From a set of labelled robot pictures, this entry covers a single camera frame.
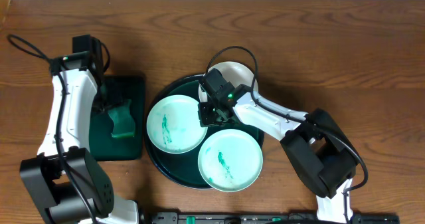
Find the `white plate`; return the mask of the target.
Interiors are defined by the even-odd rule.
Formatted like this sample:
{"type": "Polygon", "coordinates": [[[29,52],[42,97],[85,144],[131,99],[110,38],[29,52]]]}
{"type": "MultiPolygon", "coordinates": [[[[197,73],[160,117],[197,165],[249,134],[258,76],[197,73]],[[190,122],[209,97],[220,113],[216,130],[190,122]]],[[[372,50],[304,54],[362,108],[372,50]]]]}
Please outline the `white plate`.
{"type": "Polygon", "coordinates": [[[152,144],[168,154],[183,154],[195,149],[208,130],[200,125],[198,104],[194,98],[180,94],[157,102],[146,124],[152,144]]]}
{"type": "Polygon", "coordinates": [[[200,175],[219,191],[246,189],[260,176],[262,166],[263,155],[259,143],[241,130],[227,129],[214,133],[199,150],[200,175]]]}
{"type": "MultiPolygon", "coordinates": [[[[208,72],[210,72],[214,68],[222,74],[222,77],[227,82],[232,83],[233,87],[236,88],[240,84],[245,84],[246,86],[251,88],[254,73],[244,64],[234,61],[220,62],[211,66],[208,72]]],[[[258,89],[258,83],[256,81],[254,84],[254,91],[259,92],[258,89]]],[[[207,93],[201,88],[201,85],[199,85],[198,94],[200,102],[207,102],[207,100],[209,99],[207,93]]]]}

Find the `white plate bottom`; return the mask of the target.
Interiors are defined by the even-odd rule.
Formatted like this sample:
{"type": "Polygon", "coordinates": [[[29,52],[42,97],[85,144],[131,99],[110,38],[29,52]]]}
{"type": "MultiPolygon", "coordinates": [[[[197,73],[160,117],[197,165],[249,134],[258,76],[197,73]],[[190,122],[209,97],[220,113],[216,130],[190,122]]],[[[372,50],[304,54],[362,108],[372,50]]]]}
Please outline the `white plate bottom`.
{"type": "Polygon", "coordinates": [[[241,130],[227,129],[214,133],[199,150],[200,175],[219,191],[246,189],[260,176],[262,166],[263,155],[259,143],[241,130]]]}

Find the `white plate top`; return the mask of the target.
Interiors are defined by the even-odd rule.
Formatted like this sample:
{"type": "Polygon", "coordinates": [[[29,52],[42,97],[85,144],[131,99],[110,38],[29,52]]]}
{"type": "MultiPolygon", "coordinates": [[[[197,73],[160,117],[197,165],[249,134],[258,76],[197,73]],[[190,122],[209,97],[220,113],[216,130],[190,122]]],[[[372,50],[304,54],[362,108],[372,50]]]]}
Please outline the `white plate top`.
{"type": "MultiPolygon", "coordinates": [[[[220,62],[211,66],[208,72],[210,72],[214,68],[222,74],[222,77],[227,82],[232,83],[233,87],[236,88],[240,84],[245,84],[246,86],[251,88],[254,73],[244,64],[234,61],[220,62]]],[[[258,89],[258,83],[256,81],[254,84],[254,91],[259,92],[258,89]]],[[[199,85],[198,94],[200,102],[207,102],[207,100],[209,99],[207,93],[201,88],[201,85],[199,85]]]]}

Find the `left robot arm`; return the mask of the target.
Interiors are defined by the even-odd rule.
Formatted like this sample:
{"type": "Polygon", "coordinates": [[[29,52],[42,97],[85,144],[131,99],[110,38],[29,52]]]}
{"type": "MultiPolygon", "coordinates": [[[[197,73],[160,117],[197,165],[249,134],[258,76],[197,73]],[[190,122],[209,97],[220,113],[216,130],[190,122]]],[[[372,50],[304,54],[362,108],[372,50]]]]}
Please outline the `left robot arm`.
{"type": "Polygon", "coordinates": [[[106,46],[91,35],[72,39],[72,53],[49,58],[54,97],[37,156],[23,160],[20,176],[45,223],[139,223],[137,203],[116,195],[90,153],[90,115],[108,62],[106,46]]]}

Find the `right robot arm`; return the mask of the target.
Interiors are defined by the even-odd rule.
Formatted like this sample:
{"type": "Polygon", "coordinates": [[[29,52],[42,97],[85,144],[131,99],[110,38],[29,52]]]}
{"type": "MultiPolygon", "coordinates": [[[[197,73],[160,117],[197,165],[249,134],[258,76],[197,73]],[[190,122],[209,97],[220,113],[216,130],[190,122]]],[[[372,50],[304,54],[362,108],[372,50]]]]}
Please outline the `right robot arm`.
{"type": "Polygon", "coordinates": [[[267,100],[253,86],[234,86],[215,68],[199,84],[208,97],[199,105],[202,126],[241,123],[277,139],[299,179],[316,195],[317,218],[351,222],[351,184],[356,167],[364,162],[326,111],[290,110],[267,100]]]}

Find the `green yellow sponge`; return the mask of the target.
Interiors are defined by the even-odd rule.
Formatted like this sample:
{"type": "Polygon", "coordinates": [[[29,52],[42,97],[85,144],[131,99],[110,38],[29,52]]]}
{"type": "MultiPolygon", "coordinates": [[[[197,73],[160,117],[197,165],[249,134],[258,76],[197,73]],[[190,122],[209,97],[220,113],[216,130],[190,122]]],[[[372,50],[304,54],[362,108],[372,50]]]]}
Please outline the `green yellow sponge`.
{"type": "Polygon", "coordinates": [[[108,110],[108,115],[113,122],[112,138],[132,138],[135,136],[135,121],[130,114],[131,100],[108,110]]]}

